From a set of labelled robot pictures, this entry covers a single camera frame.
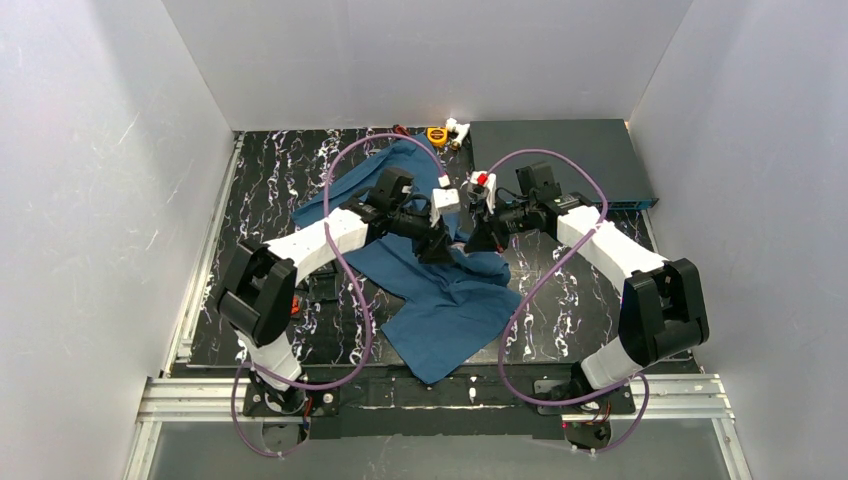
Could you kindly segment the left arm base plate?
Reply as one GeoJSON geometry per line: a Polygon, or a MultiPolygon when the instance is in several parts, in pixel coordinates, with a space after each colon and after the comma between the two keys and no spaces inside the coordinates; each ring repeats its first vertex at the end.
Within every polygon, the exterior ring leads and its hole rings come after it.
{"type": "Polygon", "coordinates": [[[327,417],[339,413],[342,399],[339,389],[310,391],[289,387],[275,390],[258,373],[248,372],[249,384],[241,401],[247,417],[306,416],[327,417]]]}

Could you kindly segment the blue t-shirt garment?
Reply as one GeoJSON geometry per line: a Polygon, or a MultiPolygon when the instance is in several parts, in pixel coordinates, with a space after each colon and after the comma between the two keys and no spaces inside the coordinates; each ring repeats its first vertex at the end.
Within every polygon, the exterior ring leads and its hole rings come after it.
{"type": "MultiPolygon", "coordinates": [[[[395,140],[336,178],[327,194],[317,194],[291,218],[301,228],[321,222],[325,207],[335,209],[354,192],[374,186],[389,167],[410,173],[415,190],[430,194],[439,185],[434,154],[423,135],[395,140]]],[[[403,307],[381,330],[425,384],[442,380],[497,338],[521,301],[508,287],[511,272],[500,255],[451,252],[451,265],[424,264],[410,239],[388,234],[344,256],[352,269],[403,299],[403,307]]]]}

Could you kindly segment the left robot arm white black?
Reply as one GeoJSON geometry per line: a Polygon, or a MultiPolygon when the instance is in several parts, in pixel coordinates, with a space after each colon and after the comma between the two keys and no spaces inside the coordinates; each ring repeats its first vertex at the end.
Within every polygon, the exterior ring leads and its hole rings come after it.
{"type": "Polygon", "coordinates": [[[445,217],[458,211],[447,176],[429,195],[417,193],[410,173],[390,167],[327,215],[297,232],[260,243],[241,241],[216,291],[215,309],[247,347],[252,370],[270,389],[306,390],[287,328],[295,292],[309,275],[393,234],[408,238],[416,259],[450,264],[452,236],[445,217]]]}

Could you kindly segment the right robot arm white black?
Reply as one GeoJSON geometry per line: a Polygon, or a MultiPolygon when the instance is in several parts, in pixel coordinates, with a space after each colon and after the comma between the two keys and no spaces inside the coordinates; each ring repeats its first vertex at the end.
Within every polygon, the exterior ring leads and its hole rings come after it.
{"type": "Polygon", "coordinates": [[[467,192],[474,230],[467,251],[502,252],[514,234],[546,233],[594,266],[621,298],[617,336],[573,366],[568,397],[608,388],[708,340],[700,275],[691,261],[642,247],[584,195],[564,193],[544,162],[516,174],[521,193],[512,201],[499,198],[495,174],[472,174],[467,192]]]}

